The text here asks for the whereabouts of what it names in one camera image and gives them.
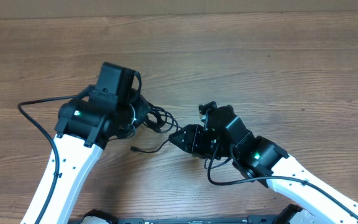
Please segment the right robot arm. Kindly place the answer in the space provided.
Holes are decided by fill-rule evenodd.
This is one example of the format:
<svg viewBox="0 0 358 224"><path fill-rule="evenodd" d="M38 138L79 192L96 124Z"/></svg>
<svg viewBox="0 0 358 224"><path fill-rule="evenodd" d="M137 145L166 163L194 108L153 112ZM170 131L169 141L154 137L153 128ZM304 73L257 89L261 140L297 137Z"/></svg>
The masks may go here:
<svg viewBox="0 0 358 224"><path fill-rule="evenodd" d="M201 124L189 124L168 140L200 159L232 160L241 180L258 181L296 202L321 223L358 223L358 203L307 171L284 148L247 129L232 106L199 106Z"/></svg>

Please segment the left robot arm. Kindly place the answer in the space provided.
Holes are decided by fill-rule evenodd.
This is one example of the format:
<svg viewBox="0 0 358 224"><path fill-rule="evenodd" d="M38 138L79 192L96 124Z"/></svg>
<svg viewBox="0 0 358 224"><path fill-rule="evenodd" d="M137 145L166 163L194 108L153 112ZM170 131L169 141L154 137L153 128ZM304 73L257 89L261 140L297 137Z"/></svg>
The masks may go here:
<svg viewBox="0 0 358 224"><path fill-rule="evenodd" d="M141 89L132 87L135 79L141 79L138 71L104 62L95 85L64 97L54 137L23 114L52 147L23 223L68 222L81 188L110 138L127 139L135 134L150 111Z"/></svg>

